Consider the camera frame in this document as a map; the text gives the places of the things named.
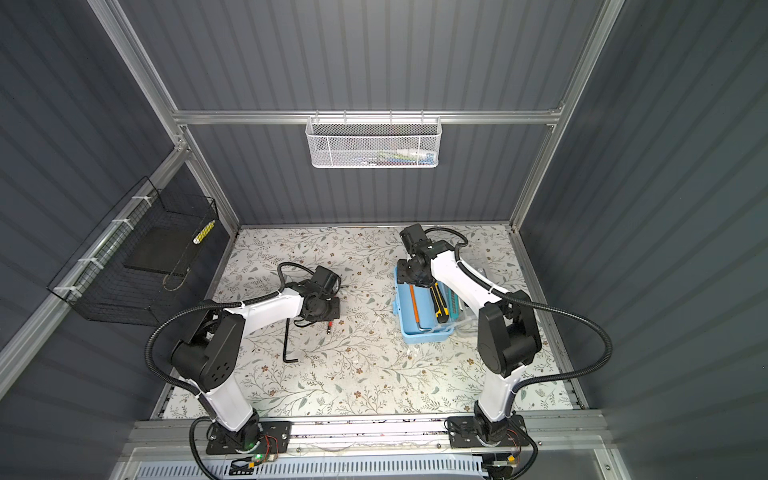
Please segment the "blue plastic tool box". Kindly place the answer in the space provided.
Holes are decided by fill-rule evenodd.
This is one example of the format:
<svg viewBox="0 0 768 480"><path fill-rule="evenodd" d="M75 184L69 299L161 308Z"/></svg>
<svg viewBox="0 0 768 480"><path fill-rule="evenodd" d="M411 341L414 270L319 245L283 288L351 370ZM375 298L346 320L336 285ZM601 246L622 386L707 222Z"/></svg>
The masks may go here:
<svg viewBox="0 0 768 480"><path fill-rule="evenodd" d="M454 293L441 282L438 283L442 295L450 309L450 295ZM418 302L421 325L429 328L431 332L420 332L416 327L412 303L409 292L409 284L398 284L396 282L396 266L394 267L394 300L392 313L399 325L403 341L407 345L422 343L438 343L449 339L452 335L456 337L471 337L477 333L477 317L462 301L463 313L460 319L451 318L445 324L439 324L435 318L435 312L431 295L428 288L414 286Z"/></svg>

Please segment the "teal utility knife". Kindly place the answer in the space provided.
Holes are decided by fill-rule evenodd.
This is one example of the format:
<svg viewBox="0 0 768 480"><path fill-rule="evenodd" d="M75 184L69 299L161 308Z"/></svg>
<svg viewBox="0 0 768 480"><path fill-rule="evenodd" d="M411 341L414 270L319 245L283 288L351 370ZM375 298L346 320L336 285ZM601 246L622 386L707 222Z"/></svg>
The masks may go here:
<svg viewBox="0 0 768 480"><path fill-rule="evenodd" d="M450 318L452 320L458 320L463 313L462 300L455 293L452 293L450 297Z"/></svg>

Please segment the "black hex key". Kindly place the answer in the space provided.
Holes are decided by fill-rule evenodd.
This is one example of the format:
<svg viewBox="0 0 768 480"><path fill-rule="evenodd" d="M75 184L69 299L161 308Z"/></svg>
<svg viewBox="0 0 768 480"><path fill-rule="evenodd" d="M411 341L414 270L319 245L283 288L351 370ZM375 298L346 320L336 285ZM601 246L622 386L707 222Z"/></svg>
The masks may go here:
<svg viewBox="0 0 768 480"><path fill-rule="evenodd" d="M286 319L284 330L283 330L283 346L282 346L282 355L281 355L281 359L284 364L296 364L299 362L298 359L289 357L288 350L289 350L291 325L292 325L292 320L290 318Z"/></svg>

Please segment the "yellow black utility knife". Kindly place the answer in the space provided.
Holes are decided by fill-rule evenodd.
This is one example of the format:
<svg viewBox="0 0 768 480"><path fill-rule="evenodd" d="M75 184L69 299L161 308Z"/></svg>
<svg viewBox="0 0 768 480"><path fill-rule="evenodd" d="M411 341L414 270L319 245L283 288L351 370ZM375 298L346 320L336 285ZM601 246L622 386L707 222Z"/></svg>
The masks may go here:
<svg viewBox="0 0 768 480"><path fill-rule="evenodd" d="M429 287L429 292L434 307L436 321L439 324L447 323L450 319L450 309L445 300L445 297L442 295L439 284L434 282Z"/></svg>

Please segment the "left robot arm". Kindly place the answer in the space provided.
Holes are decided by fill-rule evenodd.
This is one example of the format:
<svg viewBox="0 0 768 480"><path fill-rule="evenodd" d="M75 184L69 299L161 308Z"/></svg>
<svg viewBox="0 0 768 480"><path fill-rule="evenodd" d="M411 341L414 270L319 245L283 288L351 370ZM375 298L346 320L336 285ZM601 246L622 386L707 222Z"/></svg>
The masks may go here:
<svg viewBox="0 0 768 480"><path fill-rule="evenodd" d="M235 379L245 338L276 322L298 319L313 325L340 318L340 276L323 266L308 272L310 277L298 282L287 282L279 272L280 286L274 292L203 307L197 325L174 347L171 365L182 385L192 389L224 430L239 434L258 422Z"/></svg>

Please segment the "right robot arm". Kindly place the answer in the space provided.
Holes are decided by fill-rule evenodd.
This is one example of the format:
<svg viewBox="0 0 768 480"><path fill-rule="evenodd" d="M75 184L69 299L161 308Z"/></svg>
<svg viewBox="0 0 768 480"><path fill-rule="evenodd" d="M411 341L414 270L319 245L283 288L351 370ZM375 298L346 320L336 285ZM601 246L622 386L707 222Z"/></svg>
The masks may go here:
<svg viewBox="0 0 768 480"><path fill-rule="evenodd" d="M398 262L398 281L418 287L439 282L469 307L477 318L477 351L486 376L476 401L476 416L497 423L512 413L514 388L542 348L533 309L521 304L530 297L511 292L489 280L461 258L468 244L431 240L428 230L413 224L400 232L408 257Z"/></svg>

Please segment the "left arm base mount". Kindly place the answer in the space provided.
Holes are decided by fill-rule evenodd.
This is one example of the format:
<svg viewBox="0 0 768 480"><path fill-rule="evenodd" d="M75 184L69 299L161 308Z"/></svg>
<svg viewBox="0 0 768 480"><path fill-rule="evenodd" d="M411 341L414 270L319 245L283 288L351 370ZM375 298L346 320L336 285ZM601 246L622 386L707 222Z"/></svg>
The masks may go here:
<svg viewBox="0 0 768 480"><path fill-rule="evenodd" d="M207 455L277 455L287 451L293 424L289 421L247 423L232 432L214 422L206 431Z"/></svg>

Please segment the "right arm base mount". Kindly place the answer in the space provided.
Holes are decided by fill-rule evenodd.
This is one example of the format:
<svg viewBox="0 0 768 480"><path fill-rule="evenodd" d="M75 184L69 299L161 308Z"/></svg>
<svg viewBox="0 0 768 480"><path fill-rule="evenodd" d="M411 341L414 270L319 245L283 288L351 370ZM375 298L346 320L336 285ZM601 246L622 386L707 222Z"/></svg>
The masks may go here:
<svg viewBox="0 0 768 480"><path fill-rule="evenodd" d="M529 446L525 436L525 423L514 415L498 422L487 422L479 417L452 416L443 422L449 443L455 449L467 448L520 448Z"/></svg>

